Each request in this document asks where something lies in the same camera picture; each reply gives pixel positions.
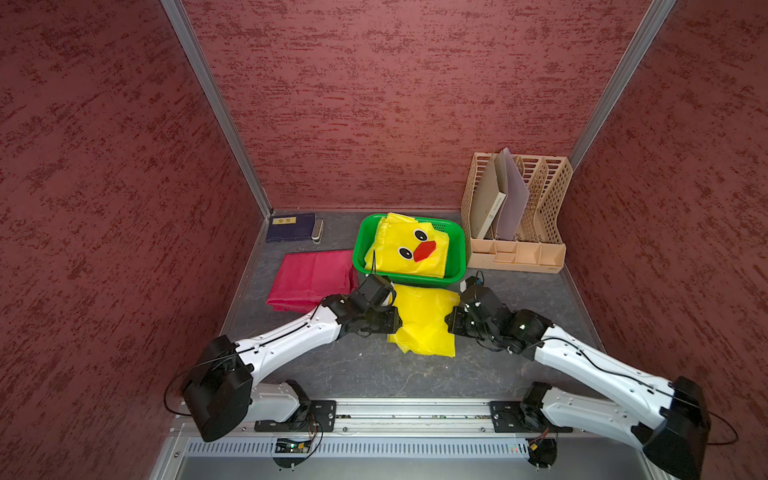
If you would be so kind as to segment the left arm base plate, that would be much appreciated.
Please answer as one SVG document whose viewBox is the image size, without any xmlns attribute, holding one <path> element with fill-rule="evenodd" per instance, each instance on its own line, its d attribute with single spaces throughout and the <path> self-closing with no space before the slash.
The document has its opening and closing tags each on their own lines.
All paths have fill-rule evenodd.
<svg viewBox="0 0 768 480">
<path fill-rule="evenodd" d="M 286 421 L 256 421 L 254 430 L 256 432 L 328 433 L 334 430 L 336 413 L 336 401 L 310 400 L 308 403 L 301 404 Z"/>
</svg>

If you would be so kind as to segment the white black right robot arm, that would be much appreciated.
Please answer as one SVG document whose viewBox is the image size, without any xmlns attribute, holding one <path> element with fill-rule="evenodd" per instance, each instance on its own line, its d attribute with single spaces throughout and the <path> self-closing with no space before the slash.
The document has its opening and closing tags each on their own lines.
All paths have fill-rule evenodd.
<svg viewBox="0 0 768 480">
<path fill-rule="evenodd" d="M 546 382 L 534 382 L 518 401 L 493 401 L 497 433 L 525 434 L 528 460 L 549 467 L 559 433 L 585 431 L 643 453 L 676 479 L 702 475 L 716 414 L 702 388 L 684 376 L 671 381 L 633 368 L 596 350 L 545 316 L 512 311 L 473 276 L 461 285 L 459 303 L 446 316 L 448 331 L 564 373 L 597 392 L 588 397 Z"/>
</svg>

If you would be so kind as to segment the plain yellow raincoat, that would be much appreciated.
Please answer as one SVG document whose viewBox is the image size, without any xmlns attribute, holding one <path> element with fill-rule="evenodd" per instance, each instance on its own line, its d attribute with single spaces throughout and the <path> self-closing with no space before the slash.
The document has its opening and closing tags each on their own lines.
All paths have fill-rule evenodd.
<svg viewBox="0 0 768 480">
<path fill-rule="evenodd" d="M 459 304 L 459 294 L 450 290 L 395 285 L 394 306 L 402 326 L 387 341 L 403 353 L 454 358 L 455 337 L 445 317 Z"/>
</svg>

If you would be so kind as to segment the yellow duck raincoat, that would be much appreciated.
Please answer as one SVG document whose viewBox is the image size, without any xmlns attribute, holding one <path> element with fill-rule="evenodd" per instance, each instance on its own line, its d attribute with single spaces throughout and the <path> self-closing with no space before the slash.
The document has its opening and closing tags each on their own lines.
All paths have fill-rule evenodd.
<svg viewBox="0 0 768 480">
<path fill-rule="evenodd" d="M 377 224 L 364 256 L 365 267 L 383 273 L 443 278 L 449 247 L 449 234 L 431 222 L 389 213 Z"/>
</svg>

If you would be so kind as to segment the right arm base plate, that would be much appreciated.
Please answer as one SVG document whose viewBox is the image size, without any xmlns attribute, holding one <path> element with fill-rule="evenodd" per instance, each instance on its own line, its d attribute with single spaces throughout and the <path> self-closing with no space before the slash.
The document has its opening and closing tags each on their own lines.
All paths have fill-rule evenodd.
<svg viewBox="0 0 768 480">
<path fill-rule="evenodd" d="M 552 424 L 540 411 L 527 410 L 520 401 L 490 401 L 490 419 L 495 433 L 540 435 L 572 433 L 571 427 Z"/>
</svg>

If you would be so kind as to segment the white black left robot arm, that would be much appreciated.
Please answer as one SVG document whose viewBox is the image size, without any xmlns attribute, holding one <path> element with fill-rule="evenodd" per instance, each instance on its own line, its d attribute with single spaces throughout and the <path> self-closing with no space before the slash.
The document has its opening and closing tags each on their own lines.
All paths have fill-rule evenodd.
<svg viewBox="0 0 768 480">
<path fill-rule="evenodd" d="M 402 326 L 390 280 L 368 275 L 352 293 L 323 298 L 309 313 L 267 333 L 210 341 L 197 362 L 178 375 L 185 413 L 203 441 L 214 442 L 244 422 L 292 420 L 306 395 L 294 382 L 265 379 L 300 356 L 348 334 L 385 334 Z"/>
</svg>

